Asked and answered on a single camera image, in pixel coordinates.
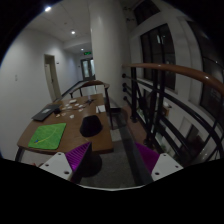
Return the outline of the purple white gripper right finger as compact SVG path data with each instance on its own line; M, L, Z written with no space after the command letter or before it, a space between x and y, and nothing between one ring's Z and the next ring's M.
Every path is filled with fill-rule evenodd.
M135 143L140 159L140 174L144 182L154 182L182 169L167 153L157 153L152 149Z

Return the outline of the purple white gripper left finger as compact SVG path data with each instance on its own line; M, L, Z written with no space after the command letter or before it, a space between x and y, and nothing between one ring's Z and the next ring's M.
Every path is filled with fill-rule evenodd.
M40 169L70 181L72 176L80 170L84 160L91 155L92 143L87 142L73 150L63 153L57 152Z

